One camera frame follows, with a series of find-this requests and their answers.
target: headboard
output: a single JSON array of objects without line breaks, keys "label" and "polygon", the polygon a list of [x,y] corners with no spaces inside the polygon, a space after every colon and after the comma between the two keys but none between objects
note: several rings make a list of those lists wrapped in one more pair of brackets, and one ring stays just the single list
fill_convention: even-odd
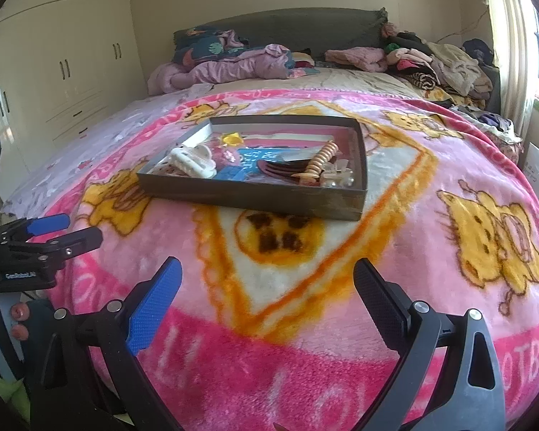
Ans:
[{"label": "headboard", "polygon": [[[233,29],[249,40],[250,47],[269,43],[285,45],[291,51],[312,50],[312,57],[323,59],[326,50],[351,47],[384,47],[381,28],[387,22],[387,11],[349,8],[287,8],[243,14],[200,24],[216,29]],[[187,29],[177,31],[185,33]]]}]

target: beige coil hair tie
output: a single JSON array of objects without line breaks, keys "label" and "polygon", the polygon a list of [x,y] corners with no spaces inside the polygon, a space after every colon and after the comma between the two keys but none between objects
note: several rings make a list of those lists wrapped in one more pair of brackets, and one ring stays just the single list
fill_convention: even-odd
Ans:
[{"label": "beige coil hair tie", "polygon": [[303,173],[292,175],[299,178],[301,184],[314,184],[319,181],[319,176],[323,171],[323,166],[329,162],[339,151],[339,147],[332,140],[328,140],[320,151],[309,161]]}]

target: white wardrobe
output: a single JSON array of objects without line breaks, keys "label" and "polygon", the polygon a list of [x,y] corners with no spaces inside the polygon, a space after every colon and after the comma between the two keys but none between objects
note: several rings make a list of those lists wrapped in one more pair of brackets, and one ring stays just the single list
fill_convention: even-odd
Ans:
[{"label": "white wardrobe", "polygon": [[146,93],[130,0],[7,0],[0,10],[0,197]]}]

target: metal bolt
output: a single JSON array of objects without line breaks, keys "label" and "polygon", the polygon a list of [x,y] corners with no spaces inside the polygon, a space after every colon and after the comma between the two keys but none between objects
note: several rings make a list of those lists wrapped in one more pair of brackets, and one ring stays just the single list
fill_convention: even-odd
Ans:
[{"label": "metal bolt", "polygon": [[64,319],[67,315],[67,310],[65,308],[59,308],[56,311],[54,311],[54,319]]},{"label": "metal bolt", "polygon": [[481,314],[481,311],[476,310],[476,309],[473,308],[473,309],[469,310],[469,316],[471,316],[476,321],[480,321],[481,318],[483,317],[483,314]]},{"label": "metal bolt", "polygon": [[424,301],[416,301],[413,307],[417,312],[429,312],[429,305]]},{"label": "metal bolt", "polygon": [[122,302],[120,300],[112,300],[106,306],[109,312],[118,312],[122,309]]}]

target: curtain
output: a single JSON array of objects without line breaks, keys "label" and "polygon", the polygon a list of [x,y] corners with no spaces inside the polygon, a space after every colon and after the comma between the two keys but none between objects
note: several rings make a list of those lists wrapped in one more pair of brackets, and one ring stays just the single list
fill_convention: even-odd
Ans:
[{"label": "curtain", "polygon": [[501,115],[515,132],[527,133],[538,86],[539,48],[531,0],[489,0],[496,64],[501,77]]}]

